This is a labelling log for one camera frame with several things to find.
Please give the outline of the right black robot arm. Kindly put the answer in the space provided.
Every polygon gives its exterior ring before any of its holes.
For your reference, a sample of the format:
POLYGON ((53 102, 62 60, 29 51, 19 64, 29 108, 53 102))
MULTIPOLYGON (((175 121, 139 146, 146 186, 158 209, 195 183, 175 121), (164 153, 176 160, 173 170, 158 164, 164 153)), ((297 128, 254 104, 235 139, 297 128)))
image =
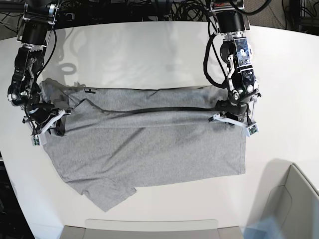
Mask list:
POLYGON ((65 114, 40 96, 37 80, 47 66, 44 59, 54 28, 60 1, 25 0, 23 2, 1 1, 3 12, 22 13, 18 29, 19 48, 14 61, 14 73, 7 91, 8 100, 13 106, 25 112, 24 122, 31 128, 31 135, 39 139, 65 114))

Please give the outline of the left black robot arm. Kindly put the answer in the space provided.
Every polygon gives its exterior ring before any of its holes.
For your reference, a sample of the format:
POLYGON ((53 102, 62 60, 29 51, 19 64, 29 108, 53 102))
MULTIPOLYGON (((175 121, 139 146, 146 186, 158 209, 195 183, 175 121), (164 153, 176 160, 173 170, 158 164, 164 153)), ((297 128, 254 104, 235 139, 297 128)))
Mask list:
POLYGON ((203 61, 204 75, 213 86, 227 90, 227 100, 219 101, 215 108, 223 117, 231 117, 247 124, 253 121, 253 109, 259 93, 259 82, 252 66, 252 51, 245 37, 250 25, 244 14, 241 0, 209 0, 207 17, 209 40, 206 45, 203 61), (208 58, 213 50, 219 64, 225 63, 222 69, 224 80, 215 82, 208 73, 208 58))

